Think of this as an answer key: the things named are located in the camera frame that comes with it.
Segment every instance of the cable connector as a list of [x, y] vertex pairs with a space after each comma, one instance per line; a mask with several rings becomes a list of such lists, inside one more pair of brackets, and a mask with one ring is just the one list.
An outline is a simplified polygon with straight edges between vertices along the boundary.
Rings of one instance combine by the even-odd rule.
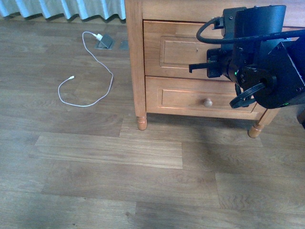
[[223, 29], [224, 28], [224, 18], [219, 17], [215, 22], [214, 22], [214, 27], [212, 30], [218, 30], [218, 29]]
[[95, 38], [96, 38], [98, 41], [101, 41], [101, 39], [103, 38], [103, 36], [100, 35], [100, 34], [97, 34]]

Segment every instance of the white curtain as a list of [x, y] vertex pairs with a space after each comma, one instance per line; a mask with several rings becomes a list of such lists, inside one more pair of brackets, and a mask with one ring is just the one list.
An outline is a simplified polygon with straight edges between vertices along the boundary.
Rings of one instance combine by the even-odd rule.
[[108, 19], [118, 14], [126, 19], [124, 0], [0, 0], [0, 15], [20, 12], [22, 17], [42, 13], [45, 18], [63, 13], [67, 19], [79, 14], [81, 19], [101, 15]]

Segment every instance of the drawer knob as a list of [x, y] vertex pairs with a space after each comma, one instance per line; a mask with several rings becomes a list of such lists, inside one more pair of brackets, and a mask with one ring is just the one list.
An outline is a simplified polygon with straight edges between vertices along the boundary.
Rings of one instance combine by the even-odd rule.
[[210, 107], [210, 106], [213, 105], [213, 102], [212, 102], [211, 99], [207, 98], [207, 99], [205, 99], [205, 100], [203, 101], [203, 105], [204, 105], [205, 107]]

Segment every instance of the drawer panel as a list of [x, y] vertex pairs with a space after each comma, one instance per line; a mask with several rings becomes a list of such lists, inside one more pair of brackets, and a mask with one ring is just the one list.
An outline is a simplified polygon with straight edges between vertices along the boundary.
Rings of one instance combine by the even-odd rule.
[[[191, 63], [206, 62], [206, 51], [220, 45], [205, 44], [196, 39], [200, 23], [184, 22], [144, 22], [145, 74], [165, 77], [208, 79], [206, 69], [189, 73]], [[222, 38], [221, 32], [213, 32], [213, 38]], [[224, 76], [213, 80], [228, 79]]]
[[149, 113], [258, 119], [265, 110], [256, 103], [232, 109], [234, 97], [232, 82], [146, 76]]
[[284, 26], [304, 27], [304, 0], [142, 0], [143, 18], [163, 21], [207, 22], [235, 7], [286, 5]]

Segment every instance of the charger plug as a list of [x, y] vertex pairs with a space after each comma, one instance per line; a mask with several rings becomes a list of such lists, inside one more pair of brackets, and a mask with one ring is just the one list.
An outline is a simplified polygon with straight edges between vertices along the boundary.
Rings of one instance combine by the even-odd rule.
[[101, 41], [101, 39], [103, 38], [103, 36], [100, 35], [100, 34], [97, 34], [95, 38], [96, 38], [98, 41]]

